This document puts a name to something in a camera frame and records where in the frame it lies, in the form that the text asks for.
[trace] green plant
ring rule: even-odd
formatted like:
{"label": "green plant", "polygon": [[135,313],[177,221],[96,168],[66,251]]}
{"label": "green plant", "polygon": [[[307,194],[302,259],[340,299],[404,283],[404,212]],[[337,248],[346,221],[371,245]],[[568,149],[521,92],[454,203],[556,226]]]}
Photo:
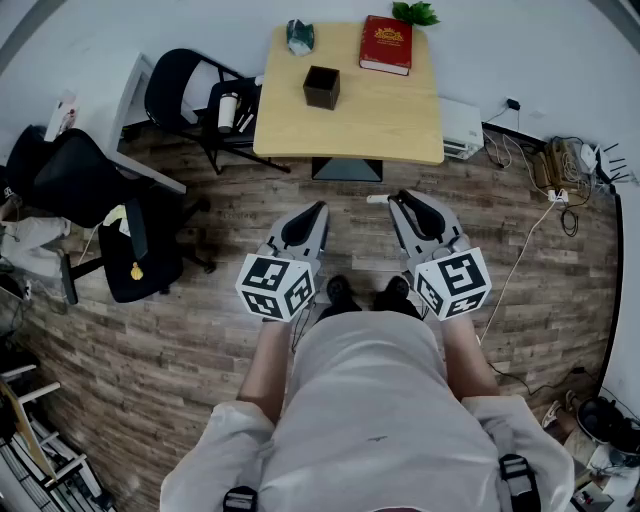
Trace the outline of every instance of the green plant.
{"label": "green plant", "polygon": [[393,17],[409,25],[435,25],[440,23],[431,4],[417,2],[411,6],[406,2],[393,2]]}

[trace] black office chair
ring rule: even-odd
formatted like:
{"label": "black office chair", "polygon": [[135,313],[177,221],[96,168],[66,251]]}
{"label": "black office chair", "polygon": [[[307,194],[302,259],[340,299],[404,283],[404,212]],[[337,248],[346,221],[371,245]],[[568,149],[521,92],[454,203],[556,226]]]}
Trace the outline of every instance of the black office chair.
{"label": "black office chair", "polygon": [[[182,274],[183,257],[213,272],[213,264],[200,260],[175,239],[194,213],[209,210],[208,201],[199,200],[183,213],[182,196],[150,178],[125,178],[81,130],[68,130],[51,143],[34,138],[33,130],[23,135],[9,157],[7,175],[26,204],[85,228],[100,224],[119,204],[126,208],[131,236],[120,232],[121,220],[100,225],[99,258],[73,268],[69,256],[63,258],[62,280],[70,304],[78,302],[75,280],[101,266],[116,302],[166,292]],[[34,165],[42,161],[33,162],[25,153],[38,144],[44,144],[40,149],[48,157],[40,169]]]}

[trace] white desk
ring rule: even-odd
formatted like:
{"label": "white desk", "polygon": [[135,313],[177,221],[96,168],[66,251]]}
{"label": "white desk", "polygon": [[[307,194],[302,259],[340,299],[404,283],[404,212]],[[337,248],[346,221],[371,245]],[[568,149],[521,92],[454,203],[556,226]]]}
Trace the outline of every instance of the white desk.
{"label": "white desk", "polygon": [[186,187],[182,183],[118,152],[120,133],[131,100],[138,84],[149,81],[153,71],[151,66],[139,52],[105,55],[100,61],[91,64],[83,66],[78,63],[77,71],[69,76],[67,89],[75,94],[75,101],[55,105],[45,140],[55,139],[62,119],[73,108],[76,110],[73,127],[86,132],[118,167],[139,176],[153,178],[184,194]]}

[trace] electrical outlet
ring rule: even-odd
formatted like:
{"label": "electrical outlet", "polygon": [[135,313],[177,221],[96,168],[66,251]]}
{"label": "electrical outlet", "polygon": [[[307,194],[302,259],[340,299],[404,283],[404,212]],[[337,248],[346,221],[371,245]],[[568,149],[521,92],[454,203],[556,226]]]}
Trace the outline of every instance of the electrical outlet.
{"label": "electrical outlet", "polygon": [[513,98],[507,98],[507,107],[511,110],[520,110],[520,102],[518,100],[514,100]]}
{"label": "electrical outlet", "polygon": [[556,195],[555,190],[547,191],[547,196],[549,198],[549,201],[551,201],[552,203],[554,203],[555,201],[563,201],[565,204],[569,204],[569,194],[564,189],[560,191],[559,199],[558,199],[558,196]]}

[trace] wooden floor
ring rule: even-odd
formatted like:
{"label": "wooden floor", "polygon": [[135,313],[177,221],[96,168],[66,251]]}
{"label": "wooden floor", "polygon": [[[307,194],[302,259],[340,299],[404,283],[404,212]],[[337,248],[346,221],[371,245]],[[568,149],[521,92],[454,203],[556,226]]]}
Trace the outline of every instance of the wooden floor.
{"label": "wooden floor", "polygon": [[[38,293],[19,336],[40,357],[44,376],[62,383],[45,401],[50,419],[85,450],[121,511],[157,509],[164,476],[196,443],[212,407],[234,398],[260,326],[244,312],[234,282],[246,253],[280,215],[326,201],[331,219],[321,275],[344,273],[357,300],[369,304],[404,266],[386,207],[368,205],[366,196],[412,188],[446,202],[472,244],[482,248],[493,280],[489,300],[473,313],[481,333],[529,229],[549,204],[515,155],[504,170],[484,152],[438,167],[387,162],[384,184],[371,184],[311,181],[310,163],[303,160],[286,161],[293,170],[286,175],[224,155],[228,166],[216,176],[199,147],[153,128],[127,152],[185,183],[190,199],[211,201],[211,211],[189,223],[200,229],[185,230],[181,238],[193,241],[200,233],[201,255],[209,254],[218,269],[205,275],[187,264],[170,295],[130,305],[115,304],[104,274],[96,271],[77,283],[80,304],[66,314],[57,314],[60,304]],[[595,197],[581,208],[575,238],[562,232],[559,210],[534,233],[483,343],[498,369],[532,388],[557,383],[578,365],[597,375],[611,323],[613,200]],[[74,230],[64,241],[73,261],[89,235]],[[98,251],[94,240],[89,256]],[[318,302],[313,316],[327,302],[324,293]],[[428,323],[438,336],[437,321]],[[505,393],[525,393],[518,382],[499,380]],[[585,375],[571,375],[558,390],[525,397],[540,416],[569,387],[586,395],[592,386]]]}

